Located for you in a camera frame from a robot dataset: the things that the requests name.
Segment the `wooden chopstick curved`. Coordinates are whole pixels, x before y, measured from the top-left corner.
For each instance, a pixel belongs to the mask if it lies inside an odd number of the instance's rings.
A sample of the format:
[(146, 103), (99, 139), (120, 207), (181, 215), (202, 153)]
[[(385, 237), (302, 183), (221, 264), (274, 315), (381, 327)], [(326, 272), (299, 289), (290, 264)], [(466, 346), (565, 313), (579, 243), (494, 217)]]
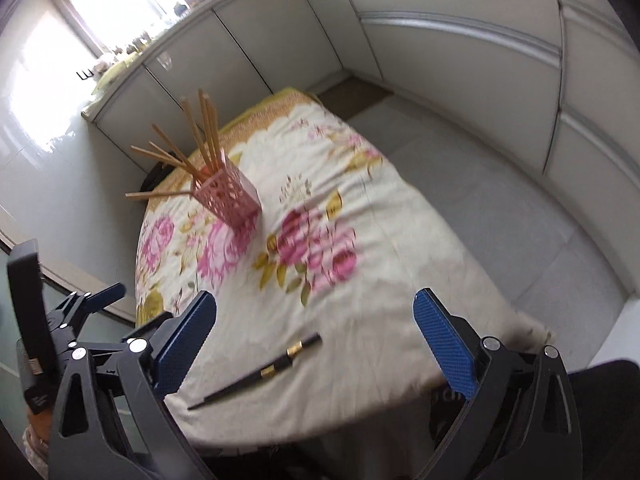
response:
[(189, 171), (190, 174), (194, 174), (194, 176), (198, 176), (200, 174), (198, 170), (187, 159), (180, 158), (178, 155), (169, 153), (154, 142), (149, 141), (148, 144), (150, 148), (157, 152), (157, 154), (162, 155), (163, 158), (172, 159), (175, 162), (178, 162), (178, 165), (184, 170)]

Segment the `white kitchen cabinets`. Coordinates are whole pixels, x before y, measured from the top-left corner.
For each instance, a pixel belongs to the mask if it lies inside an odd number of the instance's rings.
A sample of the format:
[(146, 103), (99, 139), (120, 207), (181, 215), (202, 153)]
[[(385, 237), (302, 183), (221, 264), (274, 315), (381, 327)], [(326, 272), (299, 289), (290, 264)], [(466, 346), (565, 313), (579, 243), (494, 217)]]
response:
[(86, 117), (128, 138), (196, 86), (234, 115), (344, 73), (435, 107), (594, 222), (638, 211), (638, 0), (212, 0)]

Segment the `black gold chopstick lower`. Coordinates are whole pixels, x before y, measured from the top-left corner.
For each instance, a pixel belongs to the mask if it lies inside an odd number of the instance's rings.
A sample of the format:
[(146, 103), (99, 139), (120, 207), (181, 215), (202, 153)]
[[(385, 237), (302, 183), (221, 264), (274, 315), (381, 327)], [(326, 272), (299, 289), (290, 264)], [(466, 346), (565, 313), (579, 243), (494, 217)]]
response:
[(190, 405), (188, 407), (188, 410), (196, 410), (201, 406), (217, 402), (226, 398), (227, 396), (233, 396), (234, 394), (237, 394), (241, 391), (252, 388), (260, 384), (261, 382), (264, 382), (265, 380), (276, 376), (284, 370), (287, 370), (292, 365), (293, 360), (289, 356), (281, 356), (279, 359), (274, 360), (272, 363), (265, 365), (262, 368), (258, 368), (258, 370), (254, 370), (254, 372), (250, 372), (250, 374), (245, 375), (244, 377), (238, 379), (236, 382), (232, 382), (232, 384), (225, 386), (218, 391), (209, 393), (207, 396), (204, 396), (201, 401)]

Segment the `black gold chopstick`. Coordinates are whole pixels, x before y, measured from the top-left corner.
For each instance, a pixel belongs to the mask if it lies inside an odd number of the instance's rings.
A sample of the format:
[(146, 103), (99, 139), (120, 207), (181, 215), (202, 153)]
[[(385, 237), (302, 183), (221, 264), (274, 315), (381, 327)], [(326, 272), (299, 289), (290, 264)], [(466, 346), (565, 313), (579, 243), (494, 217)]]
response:
[(290, 348), (287, 348), (283, 354), (277, 357), (277, 359), (279, 359), (281, 356), (289, 356), (294, 363), (299, 353), (302, 353), (305, 350), (312, 348), (317, 344), (320, 344), (321, 341), (322, 341), (322, 337), (318, 333), (314, 333), (305, 339), (297, 341), (296, 344), (293, 344)]
[(241, 391), (252, 388), (260, 384), (261, 382), (264, 382), (265, 380), (276, 376), (284, 370), (287, 370), (292, 365), (293, 360), (289, 356), (281, 356), (279, 359), (274, 360), (272, 363), (265, 365), (262, 368), (258, 368), (258, 370), (254, 370), (254, 372), (250, 372), (250, 374), (245, 375), (244, 377), (238, 379), (236, 382), (232, 382), (232, 384), (225, 386), (218, 391), (209, 393), (207, 396), (204, 396), (201, 401), (190, 405), (188, 407), (188, 410), (196, 410), (201, 406), (217, 402), (226, 398), (227, 396), (233, 396), (234, 394), (237, 394)]

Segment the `wooden chair with cushion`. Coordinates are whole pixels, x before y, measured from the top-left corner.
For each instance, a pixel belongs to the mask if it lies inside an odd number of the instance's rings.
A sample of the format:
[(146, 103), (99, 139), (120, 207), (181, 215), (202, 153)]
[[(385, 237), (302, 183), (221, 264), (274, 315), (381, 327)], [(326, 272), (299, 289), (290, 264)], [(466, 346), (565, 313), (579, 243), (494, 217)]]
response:
[(26, 408), (28, 425), (23, 434), (25, 456), (43, 479), (49, 477), (49, 441), (52, 427), (53, 411), (46, 408), (34, 414)]

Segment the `black gold chopstick upper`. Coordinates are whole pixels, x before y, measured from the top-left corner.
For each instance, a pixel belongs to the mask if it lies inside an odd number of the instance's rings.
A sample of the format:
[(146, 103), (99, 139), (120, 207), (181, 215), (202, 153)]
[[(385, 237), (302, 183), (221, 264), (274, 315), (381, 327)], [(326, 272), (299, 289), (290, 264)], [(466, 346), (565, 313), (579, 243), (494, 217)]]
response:
[(305, 339), (297, 341), (296, 344), (293, 344), (290, 348), (287, 348), (283, 354), (277, 357), (277, 359), (279, 359), (281, 356), (289, 356), (294, 363), (299, 353), (302, 353), (305, 350), (312, 348), (317, 344), (320, 344), (321, 341), (322, 341), (322, 337), (318, 333), (314, 333)]

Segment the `floral tablecloth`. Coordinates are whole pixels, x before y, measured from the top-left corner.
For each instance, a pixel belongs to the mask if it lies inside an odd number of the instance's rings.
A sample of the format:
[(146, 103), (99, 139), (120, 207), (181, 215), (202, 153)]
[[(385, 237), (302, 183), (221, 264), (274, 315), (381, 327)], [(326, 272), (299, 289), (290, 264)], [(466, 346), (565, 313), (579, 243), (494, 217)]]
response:
[[(481, 335), (536, 352), (552, 335), (514, 310), (394, 165), (305, 93), (262, 100), (220, 135), (262, 211), (231, 229), (193, 198), (151, 200), (137, 249), (137, 319), (214, 295), (216, 323), (166, 405), (200, 450), (315, 437), (413, 400), (444, 378), (413, 317), (430, 288)], [(254, 388), (188, 407), (318, 333)]]

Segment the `pink perforated utensil holder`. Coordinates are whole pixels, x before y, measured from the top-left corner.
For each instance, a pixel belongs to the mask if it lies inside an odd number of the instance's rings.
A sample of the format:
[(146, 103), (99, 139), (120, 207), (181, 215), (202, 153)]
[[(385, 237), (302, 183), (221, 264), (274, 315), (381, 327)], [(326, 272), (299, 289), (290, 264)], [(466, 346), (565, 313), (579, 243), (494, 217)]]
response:
[(262, 211), (259, 195), (247, 176), (221, 153), (221, 168), (204, 181), (193, 180), (191, 195), (218, 220), (239, 229)]

